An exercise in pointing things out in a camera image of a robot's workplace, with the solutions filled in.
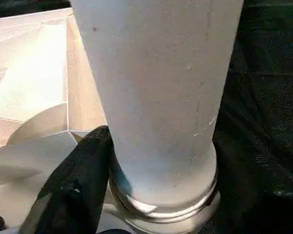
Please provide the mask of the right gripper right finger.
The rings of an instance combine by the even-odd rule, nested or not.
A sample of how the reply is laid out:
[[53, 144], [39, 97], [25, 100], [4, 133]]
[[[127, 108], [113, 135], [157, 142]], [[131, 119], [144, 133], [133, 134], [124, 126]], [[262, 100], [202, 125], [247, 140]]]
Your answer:
[[216, 131], [221, 234], [293, 234], [293, 177], [262, 141]]

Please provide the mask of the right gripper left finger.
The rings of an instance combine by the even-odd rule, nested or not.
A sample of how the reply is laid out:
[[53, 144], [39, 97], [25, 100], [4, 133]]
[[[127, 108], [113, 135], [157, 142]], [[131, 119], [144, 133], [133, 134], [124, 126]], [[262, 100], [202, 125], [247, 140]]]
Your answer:
[[96, 233], [112, 155], [113, 142], [106, 125], [87, 134], [47, 179], [19, 233]]

